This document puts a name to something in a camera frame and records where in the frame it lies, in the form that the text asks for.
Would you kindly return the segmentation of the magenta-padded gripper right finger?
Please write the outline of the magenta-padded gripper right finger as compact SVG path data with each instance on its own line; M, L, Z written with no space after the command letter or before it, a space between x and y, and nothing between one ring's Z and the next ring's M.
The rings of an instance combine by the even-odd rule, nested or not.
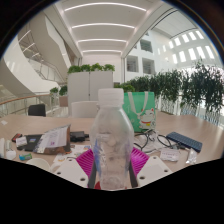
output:
M148 156L137 148L132 150L129 176L133 188L143 187L170 174L172 171L158 156Z

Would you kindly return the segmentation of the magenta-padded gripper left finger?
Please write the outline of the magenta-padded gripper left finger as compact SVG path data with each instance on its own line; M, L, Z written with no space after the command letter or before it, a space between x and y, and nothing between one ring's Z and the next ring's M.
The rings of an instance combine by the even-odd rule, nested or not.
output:
M53 173L84 188L93 189L96 180L96 167L91 149L77 158L69 157L53 164Z

